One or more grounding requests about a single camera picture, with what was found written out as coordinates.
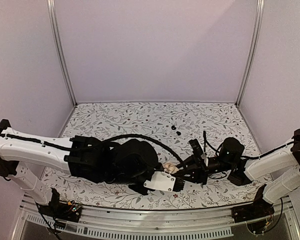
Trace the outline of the white earbud charging case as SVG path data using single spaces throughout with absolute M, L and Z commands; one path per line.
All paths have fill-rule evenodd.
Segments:
M 163 166 L 163 170 L 169 174 L 175 174 L 179 171 L 177 166 L 172 164 L 171 162 L 164 163 L 162 166 Z

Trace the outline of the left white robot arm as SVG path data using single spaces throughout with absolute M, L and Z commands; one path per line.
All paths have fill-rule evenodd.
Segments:
M 125 184 L 133 191 L 167 190 L 157 153 L 146 141 L 124 143 L 95 137 L 51 138 L 14 130 L 9 121 L 0 122 L 0 176 L 13 181 L 53 216 L 64 213 L 59 193 L 47 187 L 28 164 L 49 167 L 72 177 L 99 184 Z

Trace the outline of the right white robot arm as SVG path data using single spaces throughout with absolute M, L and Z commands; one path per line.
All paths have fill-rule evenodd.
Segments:
M 176 166 L 175 175 L 196 184 L 206 183 L 212 174 L 229 172 L 227 179 L 236 186 L 251 184 L 273 172 L 286 171 L 271 183 L 260 187 L 249 206 L 252 218 L 259 218 L 281 197 L 300 187 L 300 128 L 284 144 L 258 156 L 245 156 L 244 145 L 234 137 L 227 137 L 215 156 L 208 157 L 205 147 L 207 139 L 200 145 L 196 139 L 190 140 L 192 155 Z

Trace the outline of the floral patterned table mat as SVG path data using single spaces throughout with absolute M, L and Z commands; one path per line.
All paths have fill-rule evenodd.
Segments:
M 192 154 L 189 140 L 207 136 L 208 155 L 221 142 L 234 137 L 245 147 L 244 154 L 256 156 L 257 146 L 235 105 L 230 103 L 88 103 L 76 107 L 64 137 L 76 135 L 100 140 L 123 134 L 141 134 L 173 149 L 181 158 Z M 55 188 L 64 201 L 85 205 L 139 210 L 178 210 L 220 207 L 250 202 L 270 175 L 244 186 L 230 183 L 224 173 L 214 174 L 207 184 L 186 183 L 181 192 L 151 191 L 140 195 L 125 185 L 95 184 L 46 168 L 41 180 Z

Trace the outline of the front aluminium rail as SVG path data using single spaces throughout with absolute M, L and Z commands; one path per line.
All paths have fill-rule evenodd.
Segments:
M 300 224 L 288 197 L 274 205 L 269 231 L 250 231 L 261 218 L 235 222 L 232 207 L 181 210 L 131 210 L 85 205 L 78 222 L 63 227 L 42 217 L 25 195 L 19 206 L 14 240 L 300 240 Z

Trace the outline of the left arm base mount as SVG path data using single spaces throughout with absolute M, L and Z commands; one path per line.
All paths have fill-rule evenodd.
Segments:
M 63 202 L 60 200 L 60 194 L 54 188 L 51 188 L 51 196 L 47 204 L 38 204 L 39 213 L 52 217 L 56 220 L 65 220 L 78 223 L 82 214 L 82 204 L 74 200 Z

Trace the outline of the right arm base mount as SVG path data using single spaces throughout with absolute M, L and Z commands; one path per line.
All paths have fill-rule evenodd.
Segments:
M 274 223 L 274 204 L 268 203 L 263 199 L 263 191 L 265 190 L 265 187 L 266 184 L 262 185 L 257 190 L 252 203 L 231 208 L 231 217 L 233 218 L 235 223 L 263 218 L 263 220 L 246 224 L 248 231 L 255 236 L 264 235 L 265 233 L 273 230 L 279 224 L 283 214 L 284 203 L 283 199 L 280 198 L 280 214 L 278 219 Z

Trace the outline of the right aluminium frame post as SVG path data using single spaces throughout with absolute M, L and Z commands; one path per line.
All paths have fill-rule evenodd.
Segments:
M 252 31 L 252 37 L 250 42 L 250 47 L 248 51 L 247 61 L 244 67 L 243 76 L 239 88 L 239 92 L 236 98 L 235 105 L 240 108 L 244 94 L 248 85 L 249 76 L 252 70 L 255 54 L 257 51 L 258 46 L 258 40 L 261 32 L 262 27 L 262 21 L 263 21 L 263 13 L 264 13 L 264 7 L 265 7 L 265 1 L 264 0 L 257 0 L 256 1 L 256 12 L 255 12 L 255 18 L 254 18 L 254 25 L 253 25 L 253 31 Z

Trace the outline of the aluminium frame post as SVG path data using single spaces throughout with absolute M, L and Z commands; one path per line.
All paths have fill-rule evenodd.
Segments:
M 255 54 L 257 51 L 258 46 L 258 40 L 261 32 L 262 27 L 262 21 L 263 21 L 263 13 L 264 13 L 264 7 L 265 7 L 265 1 L 264 0 L 257 0 L 256 1 L 256 12 L 255 12 L 255 18 L 254 18 L 254 25 L 253 25 L 253 31 L 252 31 L 252 37 L 250 42 L 250 47 L 248 51 L 247 61 L 244 67 L 243 76 L 239 88 L 239 92 L 236 98 L 235 105 L 240 108 L 244 94 L 248 85 L 249 76 L 252 70 Z
M 67 67 L 67 62 L 62 46 L 62 39 L 60 35 L 59 25 L 58 25 L 58 18 L 57 18 L 57 11 L 56 11 L 56 3 L 54 0 L 47 0 L 47 10 L 48 10 L 48 16 L 52 31 L 52 37 L 54 40 L 54 45 L 56 48 L 56 54 L 61 70 L 61 74 L 63 77 L 63 81 L 70 99 L 71 104 L 75 107 L 78 103 L 75 97 L 75 92 L 73 85 L 71 83 L 71 78 L 69 74 L 69 70 Z

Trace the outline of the left aluminium frame post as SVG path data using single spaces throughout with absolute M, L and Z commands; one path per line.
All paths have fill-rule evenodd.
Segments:
M 75 107 L 78 103 L 75 97 L 75 92 L 73 85 L 71 83 L 71 78 L 69 74 L 69 70 L 67 67 L 67 62 L 62 46 L 62 39 L 60 35 L 59 25 L 58 25 L 58 18 L 57 18 L 57 11 L 56 11 L 56 3 L 54 0 L 47 0 L 47 10 L 48 10 L 48 16 L 52 31 L 52 37 L 54 40 L 54 45 L 56 48 L 56 54 L 61 70 L 61 74 L 63 77 L 63 81 L 70 99 L 71 104 Z

